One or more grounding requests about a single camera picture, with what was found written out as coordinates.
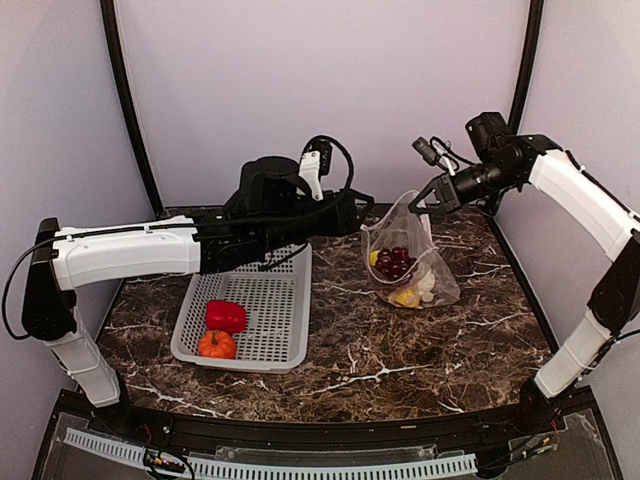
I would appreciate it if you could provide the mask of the yellow squash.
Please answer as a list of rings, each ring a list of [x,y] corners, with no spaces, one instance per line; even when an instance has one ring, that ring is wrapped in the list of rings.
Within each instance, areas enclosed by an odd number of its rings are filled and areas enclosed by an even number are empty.
[[[374,250],[369,254],[369,264],[372,267],[375,267],[378,261],[378,257],[379,257],[380,251],[379,250]]]
[[[404,308],[416,308],[420,305],[420,301],[420,296],[413,288],[396,292],[393,297],[393,302]]]

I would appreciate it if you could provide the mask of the dark red grape bunch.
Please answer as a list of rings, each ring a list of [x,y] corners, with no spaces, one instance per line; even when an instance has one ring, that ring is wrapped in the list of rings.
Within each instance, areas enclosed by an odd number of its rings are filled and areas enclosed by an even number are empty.
[[[399,280],[409,272],[417,261],[405,247],[396,246],[383,248],[379,251],[377,264],[375,267],[371,267],[384,280]]]

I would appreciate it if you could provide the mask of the clear zip top bag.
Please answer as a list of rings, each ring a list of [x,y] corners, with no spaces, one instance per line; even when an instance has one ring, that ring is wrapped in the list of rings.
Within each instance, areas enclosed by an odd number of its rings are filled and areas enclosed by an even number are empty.
[[[393,306],[454,304],[460,288],[434,244],[430,217],[409,210],[417,196],[405,192],[380,220],[360,227],[364,265],[376,294]]]

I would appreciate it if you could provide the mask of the white cauliflower with leaves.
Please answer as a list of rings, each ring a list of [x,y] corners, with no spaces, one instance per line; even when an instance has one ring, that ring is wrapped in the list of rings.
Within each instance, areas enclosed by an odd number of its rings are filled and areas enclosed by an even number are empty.
[[[416,293],[420,302],[425,305],[433,305],[435,301],[435,274],[432,270],[426,274],[416,284]]]

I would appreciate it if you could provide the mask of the red bell pepper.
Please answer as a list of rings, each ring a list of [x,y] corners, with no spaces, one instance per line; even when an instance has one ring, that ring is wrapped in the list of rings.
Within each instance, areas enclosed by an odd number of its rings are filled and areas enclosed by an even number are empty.
[[[205,325],[208,330],[241,333],[247,325],[246,309],[226,300],[211,300],[206,304]]]

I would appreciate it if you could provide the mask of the small orange pumpkin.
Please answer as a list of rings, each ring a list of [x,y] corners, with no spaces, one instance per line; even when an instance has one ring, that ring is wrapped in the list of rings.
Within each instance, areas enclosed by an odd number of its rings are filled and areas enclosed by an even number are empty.
[[[199,341],[198,354],[205,358],[234,359],[236,343],[225,331],[210,330]]]

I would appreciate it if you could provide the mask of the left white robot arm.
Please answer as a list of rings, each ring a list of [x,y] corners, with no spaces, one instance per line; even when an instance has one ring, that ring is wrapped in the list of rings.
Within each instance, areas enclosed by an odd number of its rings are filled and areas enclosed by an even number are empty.
[[[29,264],[23,294],[23,333],[15,341],[45,344],[81,387],[97,422],[114,435],[142,432],[122,377],[108,364],[82,324],[78,288],[102,281],[156,274],[223,273],[258,262],[275,267],[269,254],[314,236],[355,233],[374,206],[372,196],[343,188],[324,200],[299,198],[280,214],[228,219],[221,212],[103,228],[63,228],[57,218],[40,223],[36,241],[11,269]]]

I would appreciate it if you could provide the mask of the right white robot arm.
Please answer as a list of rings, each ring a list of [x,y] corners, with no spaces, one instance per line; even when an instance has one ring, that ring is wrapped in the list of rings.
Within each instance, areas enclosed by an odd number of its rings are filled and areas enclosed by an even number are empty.
[[[544,135],[482,134],[474,148],[479,163],[435,177],[411,201],[411,213],[452,213],[530,185],[568,214],[609,262],[582,319],[520,389],[510,424],[530,434],[557,414],[562,397],[626,337],[625,327],[639,313],[639,215]]]

